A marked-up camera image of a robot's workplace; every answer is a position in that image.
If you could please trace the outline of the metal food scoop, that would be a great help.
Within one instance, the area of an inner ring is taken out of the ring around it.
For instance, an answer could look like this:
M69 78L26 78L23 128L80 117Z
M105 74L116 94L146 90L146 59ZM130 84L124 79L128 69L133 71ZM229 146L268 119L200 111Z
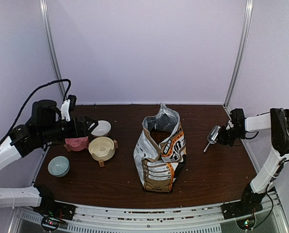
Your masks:
M208 143L207 143L206 147L203 150L204 153L206 153L206 151L207 151L207 149L209 148L210 145L215 144L217 142L220 128L221 127L219 125L216 125L209 132L209 134L207 136Z

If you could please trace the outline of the pet food bag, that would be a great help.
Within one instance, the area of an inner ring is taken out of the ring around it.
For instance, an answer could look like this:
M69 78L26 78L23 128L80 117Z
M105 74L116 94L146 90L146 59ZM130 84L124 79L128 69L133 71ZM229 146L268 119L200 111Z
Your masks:
M158 113L142 121L134 161L143 189L169 193L186 164L184 130L177 111L161 104Z

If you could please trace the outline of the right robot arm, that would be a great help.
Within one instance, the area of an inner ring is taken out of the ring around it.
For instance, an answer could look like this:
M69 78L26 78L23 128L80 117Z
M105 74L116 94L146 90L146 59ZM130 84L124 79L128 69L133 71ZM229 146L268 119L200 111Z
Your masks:
M256 207L256 198L263 198L277 179L284 165L289 162L289 109L271 108L257 116L246 117L241 108L230 112L230 120L225 126L216 126L214 143L233 146L235 140L252 140L247 133L258 134L260 131L271 131L271 150L263 167L247 185L243 192L238 210L248 214Z

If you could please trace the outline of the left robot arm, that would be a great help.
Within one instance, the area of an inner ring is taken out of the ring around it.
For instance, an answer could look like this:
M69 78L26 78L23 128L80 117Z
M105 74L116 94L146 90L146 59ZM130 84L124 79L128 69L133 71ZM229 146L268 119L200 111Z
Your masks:
M70 96L60 109L53 100L34 102L28 121L11 129L0 143L0 171L49 143L89 136L98 126L98 121L87 116L72 118L70 113L75 102L75 96ZM0 208L20 206L34 207L49 216L59 210L53 193L44 185L0 188Z

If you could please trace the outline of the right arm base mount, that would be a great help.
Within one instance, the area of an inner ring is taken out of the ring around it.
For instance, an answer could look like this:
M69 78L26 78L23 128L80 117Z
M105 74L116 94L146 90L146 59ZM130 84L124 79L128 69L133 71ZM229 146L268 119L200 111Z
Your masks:
M236 219L240 230L252 230L256 225L255 213L263 210L262 200L266 193L254 193L248 184L241 195L241 199L235 202L225 202L221 205L224 219Z

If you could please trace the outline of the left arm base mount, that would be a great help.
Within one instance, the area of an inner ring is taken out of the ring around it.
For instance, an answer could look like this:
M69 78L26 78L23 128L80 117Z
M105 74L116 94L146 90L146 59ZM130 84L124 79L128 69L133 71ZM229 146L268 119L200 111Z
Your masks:
M33 207L33 211L42 216L41 227L47 233L56 231L66 220L73 220L76 207L72 204L55 200L54 194L45 185L34 185L41 197L40 205Z

